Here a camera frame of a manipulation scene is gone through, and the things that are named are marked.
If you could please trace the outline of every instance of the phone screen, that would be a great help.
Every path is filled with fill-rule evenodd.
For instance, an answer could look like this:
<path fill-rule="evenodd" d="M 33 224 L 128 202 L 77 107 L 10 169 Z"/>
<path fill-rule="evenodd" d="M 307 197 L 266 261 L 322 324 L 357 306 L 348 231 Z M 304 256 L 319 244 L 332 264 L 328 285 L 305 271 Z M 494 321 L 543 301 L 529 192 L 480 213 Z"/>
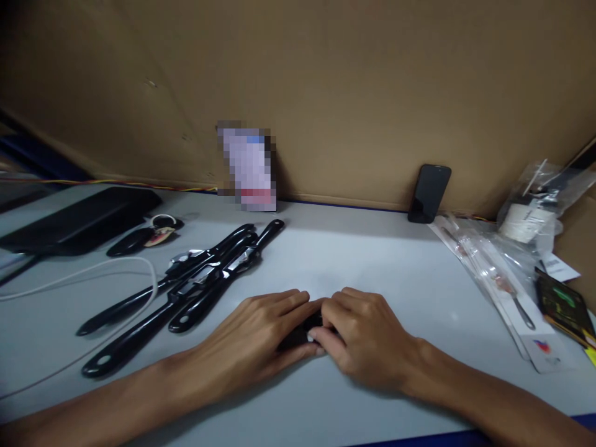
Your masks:
<path fill-rule="evenodd" d="M 431 224 L 439 211 L 439 205 L 451 177 L 447 166 L 423 165 L 410 205 L 408 220 L 416 224 Z"/>

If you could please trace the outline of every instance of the car key fob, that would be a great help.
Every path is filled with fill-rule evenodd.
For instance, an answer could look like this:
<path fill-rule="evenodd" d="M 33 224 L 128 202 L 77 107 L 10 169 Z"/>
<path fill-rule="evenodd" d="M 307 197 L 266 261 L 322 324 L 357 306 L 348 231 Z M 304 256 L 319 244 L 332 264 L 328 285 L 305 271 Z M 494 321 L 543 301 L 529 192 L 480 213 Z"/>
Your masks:
<path fill-rule="evenodd" d="M 111 258 L 115 258 L 116 256 L 128 256 L 138 253 L 154 234 L 155 230 L 151 227 L 134 230 L 112 245 L 106 254 Z"/>

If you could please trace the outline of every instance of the hand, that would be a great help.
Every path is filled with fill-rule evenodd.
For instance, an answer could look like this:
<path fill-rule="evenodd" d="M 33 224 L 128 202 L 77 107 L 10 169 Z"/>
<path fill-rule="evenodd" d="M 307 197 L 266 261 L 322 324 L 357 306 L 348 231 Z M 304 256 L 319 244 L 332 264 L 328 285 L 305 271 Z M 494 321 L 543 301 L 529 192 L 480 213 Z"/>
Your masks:
<path fill-rule="evenodd" d="M 176 379 L 188 383 L 188 405 L 211 404 L 300 360 L 324 354 L 316 343 L 276 352 L 321 303 L 309 302 L 308 292 L 297 289 L 244 300 L 203 343 L 172 357 Z"/>
<path fill-rule="evenodd" d="M 323 302 L 322 315 L 323 327 L 309 335 L 344 374 L 369 387 L 414 395 L 430 344 L 404 330 L 383 296 L 345 287 Z"/>

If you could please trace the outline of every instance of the forearm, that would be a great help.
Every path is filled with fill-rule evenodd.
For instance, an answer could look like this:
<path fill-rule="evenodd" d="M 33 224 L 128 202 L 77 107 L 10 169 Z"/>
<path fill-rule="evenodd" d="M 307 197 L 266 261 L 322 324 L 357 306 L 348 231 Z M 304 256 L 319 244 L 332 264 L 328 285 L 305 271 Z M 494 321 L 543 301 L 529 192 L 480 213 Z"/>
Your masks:
<path fill-rule="evenodd" d="M 536 396 L 470 368 L 434 346 L 435 385 L 422 399 L 460 414 L 497 445 L 593 446 L 595 435 Z"/>
<path fill-rule="evenodd" d="M 11 445 L 117 446 L 164 425 L 192 406 L 172 358 L 2 428 Z"/>

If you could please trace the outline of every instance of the white cable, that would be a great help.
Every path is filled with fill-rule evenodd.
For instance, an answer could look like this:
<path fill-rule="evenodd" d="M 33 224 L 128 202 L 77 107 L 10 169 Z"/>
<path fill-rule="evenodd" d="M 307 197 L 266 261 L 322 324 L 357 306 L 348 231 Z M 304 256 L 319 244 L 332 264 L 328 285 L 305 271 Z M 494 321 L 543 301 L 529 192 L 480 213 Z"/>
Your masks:
<path fill-rule="evenodd" d="M 124 322 L 117 330 L 115 330 L 114 332 L 112 332 L 105 340 L 100 341 L 98 344 L 96 344 L 93 348 L 91 348 L 90 350 L 88 350 L 87 352 L 85 352 L 85 354 L 82 354 L 80 356 L 78 356 L 76 359 L 72 360 L 71 362 L 69 362 L 67 365 L 62 366 L 60 369 L 54 371 L 51 374 L 48 374 L 47 376 L 23 387 L 23 388 L 19 388 L 18 390 L 15 391 L 11 391 L 8 394 L 4 394 L 2 396 L 0 396 L 0 400 L 2 399 L 6 399 L 7 397 L 13 396 L 15 394 L 18 394 L 20 392 L 23 392 L 25 390 L 28 390 L 30 388 L 33 388 L 36 385 L 39 385 L 42 382 L 45 382 L 48 379 L 51 379 L 52 377 L 56 376 L 57 374 L 61 373 L 62 371 L 64 371 L 67 368 L 70 368 L 72 365 L 74 365 L 75 363 L 77 363 L 79 360 L 83 359 L 84 357 L 87 357 L 87 355 L 91 354 L 93 351 L 95 351 L 96 349 L 98 349 L 100 346 L 104 345 L 105 343 L 107 343 L 109 340 L 111 340 L 113 337 L 115 337 L 116 335 L 118 335 L 124 328 L 126 328 L 126 326 L 128 326 L 128 324 L 130 322 L 132 322 L 135 318 L 137 318 L 140 314 L 142 314 L 145 309 L 147 309 L 147 307 L 149 307 L 151 305 L 151 303 L 153 302 L 153 300 L 155 299 L 155 296 L 157 295 L 157 290 L 158 290 L 158 286 L 157 286 L 157 275 L 155 273 L 155 268 L 153 267 L 153 264 L 151 264 L 148 260 L 146 260 L 145 258 L 141 258 L 138 256 L 130 256 L 127 258 L 116 258 L 113 260 L 108 260 L 99 264 L 96 264 L 94 266 L 88 267 L 86 269 L 83 269 L 81 271 L 78 271 L 76 273 L 70 274 L 68 276 L 65 276 L 64 278 L 60 278 L 56 281 L 52 281 L 49 284 L 45 284 L 44 286 L 40 286 L 40 287 L 36 287 L 35 289 L 29 290 L 27 292 L 21 292 L 21 293 L 17 293 L 14 295 L 6 295 L 6 296 L 0 296 L 0 301 L 9 301 L 9 300 L 13 300 L 16 298 L 20 298 L 23 297 L 25 295 L 31 295 L 35 292 L 38 292 L 40 290 L 43 289 L 47 289 L 48 287 L 52 287 L 54 284 L 58 284 L 59 282 L 63 282 L 66 281 L 70 278 L 73 278 L 75 276 L 78 276 L 80 274 L 83 273 L 87 273 L 90 270 L 94 270 L 98 267 L 104 266 L 106 264 L 111 264 L 111 263 L 115 263 L 115 262 L 120 262 L 120 261 L 143 261 L 145 264 L 147 264 L 147 266 L 149 267 L 149 272 L 151 274 L 151 287 L 153 288 L 153 290 L 151 291 L 151 295 L 149 296 L 149 299 L 147 300 L 147 303 L 136 313 L 134 314 L 132 317 L 130 317 L 126 322 Z"/>

